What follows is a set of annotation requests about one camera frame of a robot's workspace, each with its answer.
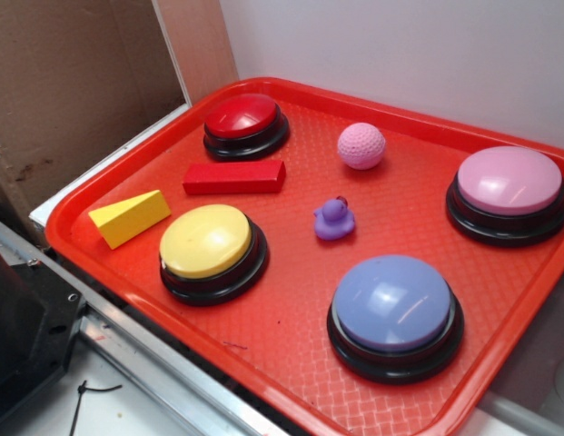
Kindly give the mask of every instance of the black cable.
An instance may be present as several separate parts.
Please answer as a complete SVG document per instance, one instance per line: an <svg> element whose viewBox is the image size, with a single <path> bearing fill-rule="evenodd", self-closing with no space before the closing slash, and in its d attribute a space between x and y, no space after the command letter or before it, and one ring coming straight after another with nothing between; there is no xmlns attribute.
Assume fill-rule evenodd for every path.
<svg viewBox="0 0 564 436"><path fill-rule="evenodd" d="M70 436L74 436L75 425L78 422L78 415L80 414L80 404L82 403L82 396L84 395L84 393L86 391L110 392L110 391L116 391L117 389L122 388L122 384L119 384L118 386L114 386L113 388L95 389L95 388L88 388L86 386L87 383L88 383L88 380L84 380L84 382L80 386L78 386L78 393L80 394L80 396L78 397L78 403L75 406L74 420L72 421L72 429L70 430Z"/></svg>

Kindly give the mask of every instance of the yellow triangular block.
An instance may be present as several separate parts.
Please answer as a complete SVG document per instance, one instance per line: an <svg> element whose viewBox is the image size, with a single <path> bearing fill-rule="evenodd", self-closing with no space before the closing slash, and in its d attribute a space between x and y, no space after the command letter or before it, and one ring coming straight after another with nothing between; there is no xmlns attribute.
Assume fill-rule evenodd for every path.
<svg viewBox="0 0 564 436"><path fill-rule="evenodd" d="M170 214L171 210L158 190L88 213L111 249L134 238Z"/></svg>

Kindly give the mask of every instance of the red tray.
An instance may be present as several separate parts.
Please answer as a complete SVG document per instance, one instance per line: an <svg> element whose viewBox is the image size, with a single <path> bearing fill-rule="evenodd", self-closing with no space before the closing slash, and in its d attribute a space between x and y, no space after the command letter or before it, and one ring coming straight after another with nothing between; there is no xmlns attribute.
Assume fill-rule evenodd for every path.
<svg viewBox="0 0 564 436"><path fill-rule="evenodd" d="M203 120L223 99L242 93L274 98L288 117L280 193L187 196L192 163L210 162ZM357 172L336 153L341 131L367 122L381 129L387 152ZM564 229L527 248L502 249L458 233L445 213L445 192L460 163L496 144L549 155L564 175L564 151L478 128L277 79L228 86L146 140L67 196L47 225L47 239L75 264L308 431L331 434L447 434L459 428L485 392L564 271ZM173 214L110 250L88 212L160 189ZM354 234L317 239L313 210L348 199ZM166 227L208 203L240 208L265 232L271 262L259 283L226 304L177 302L159 276ZM430 263L465 312L465 335L443 373L408 386L365 381L332 353L326 312L335 287L369 257L399 253Z"/></svg>

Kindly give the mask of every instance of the tray rim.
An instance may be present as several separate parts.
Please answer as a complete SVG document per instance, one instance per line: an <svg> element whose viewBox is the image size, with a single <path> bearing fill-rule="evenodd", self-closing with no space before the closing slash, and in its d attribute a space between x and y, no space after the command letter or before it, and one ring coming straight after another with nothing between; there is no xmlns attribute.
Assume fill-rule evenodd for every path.
<svg viewBox="0 0 564 436"><path fill-rule="evenodd" d="M178 135L179 121L184 118L192 118L198 121L199 124L202 124L203 115L216 102L243 92L257 92L256 88L260 89L261 92L274 94L284 90L291 90L294 99L298 97L302 99L302 105L304 102L311 103L322 99L327 103L326 107L328 110L324 111L325 113L332 114L332 112L335 112L335 114L341 117L346 117L341 112L342 108L353 108L354 110L350 110L348 114L348 117L352 118L352 120L367 121L365 119L372 118L371 115L377 115L381 117L382 121L386 120L387 126L384 126L384 123L382 123L385 129L395 132L402 131L402 133L410 136L419 136L421 140L450 146L453 149L466 153L474 153L494 144L516 144L532 148L552 158L564 176L564 150L551 145L492 132L386 104L370 102L359 97L340 94L306 84L298 84L273 77L256 77L229 84L205 97L170 124L138 144L128 154L75 188L51 213L45 227L47 241L63 257L76 264L85 272L90 273L110 290L116 287L124 287L128 290L136 288L128 281L113 274L107 274L106 271L104 271L103 277L101 264L90 257L88 253L78 251L77 247L68 241L66 229L71 228L75 219L86 207L102 196L101 191L97 189L98 186L109 186L111 184L116 186L124 179L124 175L127 175L126 171L129 166L134 167L136 165L140 167L140 164L152 161L162 150L168 148L168 146L163 145L163 141L158 141L158 138ZM284 100L289 103L292 102L292 99L284 98ZM460 145L457 145L458 138L464 139ZM171 141L164 141L164 143L171 144ZM435 416L427 427L417 434L422 434L426 431L435 432L436 434L450 434L461 426L477 404L479 398L488 389L494 375L500 370L501 365L508 358L563 272L564 237L554 253L539 266L535 275L530 279L529 285L522 291L519 299L514 303L513 309L505 322L493 333L484 349L477 356L469 370L466 371L456 389L443 405L440 413ZM289 418L296 421L302 427L309 431L316 431L317 434L344 434L342 426L330 421L328 417L307 404L306 401L286 394L287 388L281 386L277 381L260 372L256 374L250 368L251 365L241 360L237 355L223 352L223 349L211 341L211 337L206 333L196 331L193 326L180 324L178 320L172 317L167 320L169 317L151 304L135 303L130 298L127 299L127 302L134 304L134 307L143 311L154 321L163 319L163 327L166 330L171 332L171 334L180 332L181 334L177 336L180 339L186 337L186 343L203 357L208 358L207 356L218 354L219 362L215 362L211 358L208 358L208 360L221 369L228 368L228 372L233 367L234 374L230 375L233 375L236 380L248 387L254 394L272 404L282 413L287 414Z"/></svg>

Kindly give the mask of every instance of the rubber duck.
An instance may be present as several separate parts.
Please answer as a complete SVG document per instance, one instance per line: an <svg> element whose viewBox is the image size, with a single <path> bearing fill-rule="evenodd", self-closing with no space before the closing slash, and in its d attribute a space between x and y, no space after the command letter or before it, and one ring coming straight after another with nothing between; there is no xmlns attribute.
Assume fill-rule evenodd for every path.
<svg viewBox="0 0 564 436"><path fill-rule="evenodd" d="M354 230L354 213L348 208L344 197L328 200L314 211L314 215L314 231L325 241L340 239Z"/></svg>

